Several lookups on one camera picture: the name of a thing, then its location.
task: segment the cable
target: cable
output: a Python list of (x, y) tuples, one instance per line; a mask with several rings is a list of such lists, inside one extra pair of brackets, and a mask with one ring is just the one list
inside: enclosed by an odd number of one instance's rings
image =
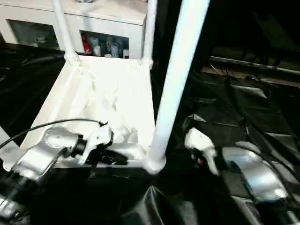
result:
[(218, 74), (222, 75), (222, 73), (220, 73), (210, 62), (210, 60), (208, 60), (208, 63), (210, 64), (211, 68), (213, 68)]
[(49, 122), (49, 123), (44, 123), (44, 124), (40, 124), (40, 125), (37, 125), (35, 127), (31, 127), (29, 129), (26, 129), (20, 133), (18, 133), (17, 135), (7, 139), (5, 142), (3, 142), (2, 144), (0, 144), (0, 149), (3, 148), (5, 145), (7, 145), (8, 143), (10, 143), (11, 141), (13, 141), (14, 139), (16, 139), (17, 137), (20, 137), (32, 130), (36, 130), (36, 129), (39, 129), (39, 128), (43, 128), (43, 127), (46, 127), (46, 126), (49, 126), (49, 125), (52, 125), (52, 124), (57, 124), (57, 123), (63, 123), (63, 122), (68, 122), (68, 121), (87, 121), (87, 122), (95, 122), (97, 124), (99, 124), (99, 126), (103, 126), (104, 124), (97, 121), (97, 120), (91, 120), (91, 119), (64, 119), (64, 120), (55, 120), (55, 121), (52, 121), (52, 122)]

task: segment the black tarp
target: black tarp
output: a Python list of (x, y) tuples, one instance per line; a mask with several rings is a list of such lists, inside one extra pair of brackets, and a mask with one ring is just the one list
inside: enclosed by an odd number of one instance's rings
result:
[[(13, 136), (29, 128), (65, 61), (64, 52), (0, 46), (0, 126)], [(22, 138), (16, 140), (21, 144)]]
[[(0, 93), (3, 88), (13, 90), (5, 98), (0, 96), (1, 110), (16, 102), (23, 109), (4, 112), (5, 119), (1, 116), (5, 129), (10, 117), (14, 122), (7, 126), (14, 128), (10, 135), (30, 126), (63, 66), (61, 52), (39, 54), (1, 52), (0, 75), (12, 78), (5, 86), (0, 82)], [(24, 63), (28, 56), (32, 63)], [(151, 72), (156, 111), (164, 74), (158, 68)], [(35, 107), (25, 104), (28, 99), (36, 99)], [(215, 177), (205, 166), (195, 167), (183, 146), (185, 133), (195, 127), (216, 146), (252, 142), (265, 154), (285, 159), (299, 174), (299, 99), (298, 88), (191, 73), (167, 149), (167, 164), (159, 175), (141, 169), (54, 170), (32, 199), (32, 224), (255, 224), (259, 216), (240, 177), (227, 170)], [(291, 184), (291, 189), (300, 194), (299, 185)]]

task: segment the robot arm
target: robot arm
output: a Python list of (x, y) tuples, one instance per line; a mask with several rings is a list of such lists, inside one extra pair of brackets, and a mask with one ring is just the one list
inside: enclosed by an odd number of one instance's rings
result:
[(58, 158), (81, 155), (78, 164), (82, 165), (98, 145), (110, 145), (112, 136), (108, 125), (99, 128), (88, 140), (64, 127), (47, 129), (42, 140), (29, 148), (0, 180), (0, 218), (14, 221), (23, 216), (31, 197)]
[[(300, 225), (299, 203), (289, 195), (272, 166), (257, 153), (259, 149), (248, 142), (238, 146), (224, 147), (221, 157), (232, 172), (241, 174), (243, 184), (252, 197), (265, 225)], [(210, 171), (218, 176), (215, 165), (217, 151), (209, 137), (195, 128), (189, 130), (185, 139), (186, 148), (206, 159)]]

